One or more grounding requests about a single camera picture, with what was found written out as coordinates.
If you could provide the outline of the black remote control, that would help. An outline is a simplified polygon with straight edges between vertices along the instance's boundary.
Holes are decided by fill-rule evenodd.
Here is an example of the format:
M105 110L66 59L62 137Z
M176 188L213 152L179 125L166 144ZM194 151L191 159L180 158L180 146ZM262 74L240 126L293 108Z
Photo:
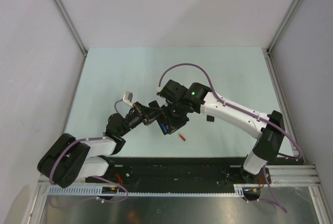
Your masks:
M158 125L159 125L159 127L160 127L160 129L161 129L161 131L162 131L162 133L163 133L164 135L169 135L170 132L168 131L168 133L165 133L165 132L163 131L163 128L162 128L162 125L161 125L161 123L168 124L168 119L167 119L167 116L166 116L166 106L165 106L165 105L160 106L160 105L157 103L156 100L150 102L148 105L149 105L150 107L160 107L160 108L162 109L163 114L160 115L160 116L156 119L156 121L157 121L157 123L158 123Z

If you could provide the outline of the black battery compartment cover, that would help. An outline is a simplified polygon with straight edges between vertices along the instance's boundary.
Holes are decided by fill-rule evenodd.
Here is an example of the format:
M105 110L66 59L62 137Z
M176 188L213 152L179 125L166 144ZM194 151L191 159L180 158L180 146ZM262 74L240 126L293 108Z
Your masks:
M207 122L214 122L214 121L215 121L215 117L214 117L214 116L207 115L206 120L207 120Z

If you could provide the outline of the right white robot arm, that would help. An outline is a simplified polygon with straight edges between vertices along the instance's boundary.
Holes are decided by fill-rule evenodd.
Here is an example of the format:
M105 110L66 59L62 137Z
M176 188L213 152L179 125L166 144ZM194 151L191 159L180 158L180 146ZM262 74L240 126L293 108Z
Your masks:
M186 88L169 80L164 87L158 87L157 95L166 100L166 104L161 107L162 115L157 119L165 135L185 126L189 121L189 113L198 113L206 115L208 121L221 119L256 139L241 166L240 177L244 182L254 182L262 167L277 158L285 130L280 112L268 114L248 109L224 99L200 83L192 83Z

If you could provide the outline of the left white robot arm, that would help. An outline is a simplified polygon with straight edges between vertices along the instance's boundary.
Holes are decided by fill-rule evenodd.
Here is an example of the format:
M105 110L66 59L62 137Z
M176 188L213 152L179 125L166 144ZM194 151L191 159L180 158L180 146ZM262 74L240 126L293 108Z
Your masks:
M51 185L66 188L81 178L97 176L110 182L115 170L105 156L118 154L126 141L123 136L140 124L150 125L163 115L163 110L153 101L149 107L133 103L128 114L109 116L101 137L77 139L63 133L37 164L37 170L49 179Z

